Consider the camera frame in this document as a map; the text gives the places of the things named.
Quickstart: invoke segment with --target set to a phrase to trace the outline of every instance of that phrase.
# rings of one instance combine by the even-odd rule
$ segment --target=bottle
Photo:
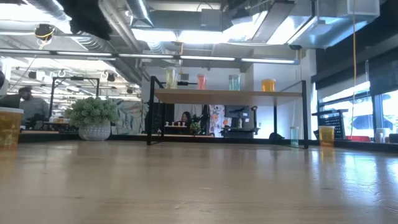
[[[242,128],[242,118],[238,119],[238,128]]]

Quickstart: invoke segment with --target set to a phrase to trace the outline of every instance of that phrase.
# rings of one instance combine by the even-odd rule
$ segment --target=table surface
[[[397,154],[59,141],[0,158],[0,223],[398,223]]]
[[[301,99],[302,93],[155,89],[155,96],[163,103],[278,106]]]

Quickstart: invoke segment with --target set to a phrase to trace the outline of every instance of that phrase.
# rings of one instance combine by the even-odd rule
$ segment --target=woman
[[[185,125],[189,127],[188,123],[191,123],[191,113],[189,113],[188,111],[182,113],[181,122],[185,122]]]

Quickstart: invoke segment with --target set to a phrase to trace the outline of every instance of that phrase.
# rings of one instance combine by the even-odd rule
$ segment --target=wooden shelf
[[[155,89],[155,96],[163,103],[277,106],[301,99],[302,93]]]

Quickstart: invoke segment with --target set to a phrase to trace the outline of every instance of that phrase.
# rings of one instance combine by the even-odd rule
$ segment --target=desk
[[[285,90],[301,85],[302,92],[285,92]],[[307,111],[307,82],[305,80],[294,83],[293,85],[279,92],[263,91],[229,91],[229,90],[176,90],[165,89],[160,81],[155,77],[150,78],[149,95],[149,116],[148,130],[152,130],[154,117],[154,99],[158,98],[164,103],[161,124],[165,124],[165,104],[166,103],[188,103],[198,105],[243,105],[243,106],[273,106],[274,107],[274,132],[277,133],[277,107],[298,99],[303,102],[303,131],[304,148],[308,149],[308,111]],[[165,128],[162,128],[162,139]],[[147,145],[152,144],[152,133],[147,133]]]

